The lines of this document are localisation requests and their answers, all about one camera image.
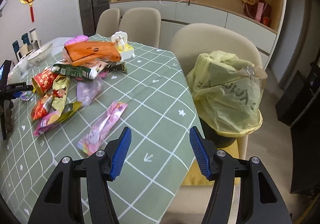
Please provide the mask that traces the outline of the pink long snack wrapper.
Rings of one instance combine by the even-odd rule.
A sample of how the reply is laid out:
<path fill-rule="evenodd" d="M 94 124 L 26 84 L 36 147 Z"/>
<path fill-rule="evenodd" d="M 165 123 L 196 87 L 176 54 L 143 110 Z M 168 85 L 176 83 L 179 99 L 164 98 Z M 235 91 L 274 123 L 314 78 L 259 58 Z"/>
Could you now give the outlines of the pink long snack wrapper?
<path fill-rule="evenodd" d="M 122 101 L 113 101 L 103 115 L 93 124 L 89 133 L 80 139 L 77 147 L 89 156 L 98 151 L 127 106 L 128 104 Z"/>

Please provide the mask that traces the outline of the red paper cup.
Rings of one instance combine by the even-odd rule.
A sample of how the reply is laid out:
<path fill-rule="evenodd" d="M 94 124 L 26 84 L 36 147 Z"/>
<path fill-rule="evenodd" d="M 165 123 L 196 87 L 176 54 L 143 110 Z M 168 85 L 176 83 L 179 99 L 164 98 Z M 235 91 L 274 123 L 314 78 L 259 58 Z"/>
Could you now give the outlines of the red paper cup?
<path fill-rule="evenodd" d="M 43 97 L 53 86 L 54 80 L 58 77 L 51 68 L 47 68 L 32 78 L 32 84 L 36 92 Z"/>

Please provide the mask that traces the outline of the red snack packet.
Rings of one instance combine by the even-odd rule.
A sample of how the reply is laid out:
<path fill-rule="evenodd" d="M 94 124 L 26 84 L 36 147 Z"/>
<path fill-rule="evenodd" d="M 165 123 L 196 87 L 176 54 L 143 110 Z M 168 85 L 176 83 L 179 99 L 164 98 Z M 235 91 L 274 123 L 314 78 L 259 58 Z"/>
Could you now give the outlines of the red snack packet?
<path fill-rule="evenodd" d="M 48 115 L 53 102 L 52 94 L 45 94 L 31 110 L 31 120 L 36 121 Z"/>

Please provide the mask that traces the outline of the gold yellow snack wrapper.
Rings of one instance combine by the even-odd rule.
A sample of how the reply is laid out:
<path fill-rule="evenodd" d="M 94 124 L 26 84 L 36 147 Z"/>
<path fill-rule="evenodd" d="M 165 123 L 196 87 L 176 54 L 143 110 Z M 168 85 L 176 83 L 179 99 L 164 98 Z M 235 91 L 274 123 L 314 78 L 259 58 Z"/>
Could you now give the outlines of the gold yellow snack wrapper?
<path fill-rule="evenodd" d="M 58 75 L 53 82 L 52 108 L 60 113 L 63 112 L 70 84 L 70 76 Z"/>

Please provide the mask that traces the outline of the pink yellow snack packet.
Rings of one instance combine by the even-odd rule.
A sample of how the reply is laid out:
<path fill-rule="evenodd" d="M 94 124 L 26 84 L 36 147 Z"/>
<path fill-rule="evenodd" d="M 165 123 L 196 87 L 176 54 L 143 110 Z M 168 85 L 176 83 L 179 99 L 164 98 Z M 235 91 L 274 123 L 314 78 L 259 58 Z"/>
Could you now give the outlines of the pink yellow snack packet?
<path fill-rule="evenodd" d="M 76 111 L 79 110 L 81 106 L 82 103 L 80 101 L 71 102 L 65 106 L 62 112 L 56 110 L 44 116 L 40 119 L 33 135 L 40 136 L 49 131 L 50 129 L 55 128 L 55 126 L 57 126 L 60 123 L 63 123 L 65 120 L 73 116 L 74 113 L 76 113 Z"/>

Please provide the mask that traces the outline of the green snack bag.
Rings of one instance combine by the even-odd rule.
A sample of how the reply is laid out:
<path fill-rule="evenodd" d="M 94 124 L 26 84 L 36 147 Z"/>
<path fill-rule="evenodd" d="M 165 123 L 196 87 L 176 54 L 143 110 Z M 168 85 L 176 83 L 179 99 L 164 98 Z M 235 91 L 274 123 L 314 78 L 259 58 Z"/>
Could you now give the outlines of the green snack bag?
<path fill-rule="evenodd" d="M 105 62 L 97 60 L 85 62 L 79 66 L 73 66 L 66 60 L 60 60 L 52 66 L 51 71 L 53 73 L 70 76 L 73 78 L 94 80 L 101 72 L 120 71 L 127 73 L 127 68 L 125 62 Z"/>

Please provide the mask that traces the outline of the purple translucent wrapper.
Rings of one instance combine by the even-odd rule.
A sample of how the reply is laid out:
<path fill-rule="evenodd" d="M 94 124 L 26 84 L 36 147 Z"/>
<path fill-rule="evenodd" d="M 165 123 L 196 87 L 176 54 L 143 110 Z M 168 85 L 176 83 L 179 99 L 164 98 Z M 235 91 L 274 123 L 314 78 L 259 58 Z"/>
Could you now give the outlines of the purple translucent wrapper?
<path fill-rule="evenodd" d="M 89 106 L 93 99 L 102 91 L 101 78 L 90 82 L 78 82 L 76 86 L 77 101 L 82 107 Z"/>

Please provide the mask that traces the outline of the orange plastic bag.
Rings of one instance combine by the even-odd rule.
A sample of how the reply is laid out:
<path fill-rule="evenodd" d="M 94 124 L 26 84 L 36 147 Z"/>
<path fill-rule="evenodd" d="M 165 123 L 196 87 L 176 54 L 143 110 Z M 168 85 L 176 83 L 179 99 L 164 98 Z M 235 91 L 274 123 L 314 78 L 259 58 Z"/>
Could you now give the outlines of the orange plastic bag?
<path fill-rule="evenodd" d="M 80 66 L 96 59 L 112 62 L 121 60 L 115 43 L 101 41 L 83 41 L 67 45 L 62 51 L 62 57 L 73 66 Z"/>

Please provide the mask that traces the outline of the black trash bin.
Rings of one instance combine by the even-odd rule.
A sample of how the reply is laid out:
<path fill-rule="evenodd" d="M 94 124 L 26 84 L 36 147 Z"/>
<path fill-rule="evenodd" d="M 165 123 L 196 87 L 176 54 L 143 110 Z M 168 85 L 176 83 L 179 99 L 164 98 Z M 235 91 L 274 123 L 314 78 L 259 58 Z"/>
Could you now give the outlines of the black trash bin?
<path fill-rule="evenodd" d="M 211 140 L 214 142 L 217 148 L 226 148 L 232 145 L 236 138 L 224 137 L 219 135 L 214 129 L 212 129 L 203 119 L 200 118 L 200 123 L 204 133 L 205 139 Z"/>

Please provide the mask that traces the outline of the yellow seat cushion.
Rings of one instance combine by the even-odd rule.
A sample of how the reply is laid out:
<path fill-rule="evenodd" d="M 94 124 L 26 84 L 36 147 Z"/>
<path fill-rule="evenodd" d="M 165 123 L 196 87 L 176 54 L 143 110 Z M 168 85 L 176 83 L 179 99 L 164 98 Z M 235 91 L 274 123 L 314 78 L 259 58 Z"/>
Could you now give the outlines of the yellow seat cushion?
<path fill-rule="evenodd" d="M 239 150 L 237 142 L 234 142 L 232 145 L 223 148 L 234 158 L 239 158 Z M 189 171 L 187 172 L 181 186 L 213 186 L 214 181 L 208 181 L 200 171 L 196 159 L 193 161 Z"/>

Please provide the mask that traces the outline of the large white bowl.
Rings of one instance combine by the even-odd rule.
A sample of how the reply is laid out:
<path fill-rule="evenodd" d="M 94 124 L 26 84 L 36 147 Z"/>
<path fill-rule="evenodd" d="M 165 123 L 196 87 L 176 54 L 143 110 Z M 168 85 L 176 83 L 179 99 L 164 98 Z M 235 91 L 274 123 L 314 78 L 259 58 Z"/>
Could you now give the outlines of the large white bowl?
<path fill-rule="evenodd" d="M 41 48 L 28 56 L 28 63 L 31 66 L 37 66 L 52 54 L 53 43 L 43 45 Z"/>

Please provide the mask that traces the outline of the pink plastic box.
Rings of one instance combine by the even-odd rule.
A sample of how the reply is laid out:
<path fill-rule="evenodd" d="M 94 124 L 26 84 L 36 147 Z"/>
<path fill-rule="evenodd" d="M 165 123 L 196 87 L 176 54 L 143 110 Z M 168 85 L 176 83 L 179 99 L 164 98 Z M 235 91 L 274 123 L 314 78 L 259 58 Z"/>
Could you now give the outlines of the pink plastic box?
<path fill-rule="evenodd" d="M 78 35 L 78 36 L 76 36 L 74 38 L 71 38 L 68 41 L 66 41 L 64 43 L 64 46 L 66 47 L 68 45 L 74 45 L 76 43 L 84 42 L 84 41 L 87 41 L 87 40 L 88 40 L 88 36 L 86 36 L 86 35 Z"/>

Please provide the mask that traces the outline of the white yellow toy container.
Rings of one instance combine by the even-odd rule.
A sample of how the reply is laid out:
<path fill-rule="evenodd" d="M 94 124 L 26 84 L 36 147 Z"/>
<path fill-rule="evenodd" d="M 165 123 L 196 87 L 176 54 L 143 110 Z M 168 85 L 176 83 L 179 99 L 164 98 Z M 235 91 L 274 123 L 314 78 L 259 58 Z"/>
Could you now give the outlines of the white yellow toy container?
<path fill-rule="evenodd" d="M 115 43 L 116 49 L 121 56 L 121 61 L 136 57 L 134 48 L 128 44 L 126 32 L 116 32 L 111 36 L 111 42 Z"/>

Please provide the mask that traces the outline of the beige chair near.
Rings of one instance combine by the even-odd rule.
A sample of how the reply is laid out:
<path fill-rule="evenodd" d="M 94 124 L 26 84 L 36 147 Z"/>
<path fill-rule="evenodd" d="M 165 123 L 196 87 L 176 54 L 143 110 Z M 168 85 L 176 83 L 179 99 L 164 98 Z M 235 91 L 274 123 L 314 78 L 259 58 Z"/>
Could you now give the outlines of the beige chair near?
<path fill-rule="evenodd" d="M 251 41 L 236 32 L 211 24 L 194 23 L 183 27 L 173 37 L 169 49 L 176 55 L 186 77 L 200 54 L 217 50 L 235 54 L 239 59 L 261 68 L 260 55 Z M 236 138 L 241 159 L 246 156 L 249 135 Z"/>

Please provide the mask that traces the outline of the beige chair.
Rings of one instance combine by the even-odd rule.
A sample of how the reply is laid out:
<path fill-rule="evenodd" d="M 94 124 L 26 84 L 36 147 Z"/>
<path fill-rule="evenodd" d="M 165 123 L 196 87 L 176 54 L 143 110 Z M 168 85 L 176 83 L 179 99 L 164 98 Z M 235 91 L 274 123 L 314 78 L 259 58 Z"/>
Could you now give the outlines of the beige chair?
<path fill-rule="evenodd" d="M 111 37 L 118 30 L 119 22 L 120 10 L 118 8 L 107 9 L 99 17 L 96 33 L 104 37 Z"/>
<path fill-rule="evenodd" d="M 122 16 L 118 30 L 127 33 L 130 42 L 158 48 L 161 14 L 155 8 L 132 8 Z"/>
<path fill-rule="evenodd" d="M 239 59 L 261 68 L 260 55 L 251 41 L 236 32 L 211 24 L 194 23 L 183 27 L 173 37 L 169 49 L 176 55 L 186 77 L 200 54 L 217 50 L 235 54 Z M 241 159 L 246 156 L 249 135 L 236 138 Z"/>

